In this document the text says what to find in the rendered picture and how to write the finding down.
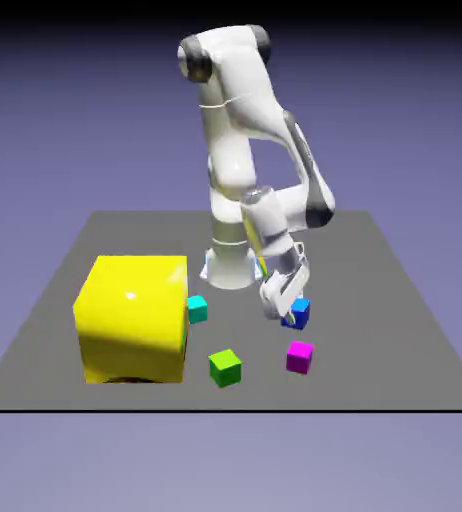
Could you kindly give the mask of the small magenta cube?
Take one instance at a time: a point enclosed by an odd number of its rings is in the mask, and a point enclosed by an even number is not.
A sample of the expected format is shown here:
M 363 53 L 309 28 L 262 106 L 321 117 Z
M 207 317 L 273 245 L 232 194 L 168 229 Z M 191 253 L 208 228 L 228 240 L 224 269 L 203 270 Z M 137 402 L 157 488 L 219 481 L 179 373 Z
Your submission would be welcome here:
M 306 375 L 311 367 L 313 353 L 312 344 L 292 340 L 286 353 L 286 369 L 289 372 Z

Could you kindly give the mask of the large yellow box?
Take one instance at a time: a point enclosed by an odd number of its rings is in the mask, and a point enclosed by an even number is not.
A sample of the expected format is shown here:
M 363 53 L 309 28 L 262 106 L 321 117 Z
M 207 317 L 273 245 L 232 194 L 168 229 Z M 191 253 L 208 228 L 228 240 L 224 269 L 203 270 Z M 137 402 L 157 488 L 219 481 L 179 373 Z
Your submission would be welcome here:
M 187 298 L 185 256 L 97 256 L 73 304 L 85 381 L 181 382 Z

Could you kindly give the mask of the small cyan cube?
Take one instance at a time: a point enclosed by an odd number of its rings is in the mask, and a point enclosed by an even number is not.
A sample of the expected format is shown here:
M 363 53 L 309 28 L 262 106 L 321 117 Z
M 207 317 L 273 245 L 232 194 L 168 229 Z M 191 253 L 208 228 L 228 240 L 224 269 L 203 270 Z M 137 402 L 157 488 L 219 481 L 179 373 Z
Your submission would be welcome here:
M 208 318 L 207 302 L 200 295 L 190 296 L 187 299 L 187 311 L 191 325 L 204 322 Z

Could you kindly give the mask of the small green cube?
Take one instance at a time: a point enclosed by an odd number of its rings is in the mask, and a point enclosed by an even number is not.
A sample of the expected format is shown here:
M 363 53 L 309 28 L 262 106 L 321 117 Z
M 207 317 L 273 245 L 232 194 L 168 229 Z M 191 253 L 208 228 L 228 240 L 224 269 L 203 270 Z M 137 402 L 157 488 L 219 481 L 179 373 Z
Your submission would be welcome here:
M 231 349 L 209 355 L 208 361 L 210 377 L 219 388 L 241 382 L 242 361 Z

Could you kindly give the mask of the small blue cube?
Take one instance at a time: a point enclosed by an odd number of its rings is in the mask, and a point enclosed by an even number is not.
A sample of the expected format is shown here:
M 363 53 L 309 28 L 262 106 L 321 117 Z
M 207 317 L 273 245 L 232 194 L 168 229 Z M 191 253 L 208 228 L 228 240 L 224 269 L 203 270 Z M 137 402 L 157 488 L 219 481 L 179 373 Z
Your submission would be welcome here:
M 303 330 L 310 317 L 310 306 L 311 301 L 309 299 L 297 298 L 291 306 L 291 313 L 295 322 L 293 324 L 289 324 L 284 318 L 282 318 L 281 325 L 296 330 Z

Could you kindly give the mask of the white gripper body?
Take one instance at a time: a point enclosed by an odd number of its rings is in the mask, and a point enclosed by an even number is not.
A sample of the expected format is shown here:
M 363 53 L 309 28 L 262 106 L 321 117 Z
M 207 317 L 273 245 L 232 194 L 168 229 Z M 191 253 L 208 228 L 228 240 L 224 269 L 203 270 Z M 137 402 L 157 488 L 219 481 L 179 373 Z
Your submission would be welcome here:
M 304 255 L 268 259 L 267 274 L 259 288 L 265 316 L 270 320 L 281 320 L 291 310 L 293 302 L 302 297 L 309 277 L 309 264 Z

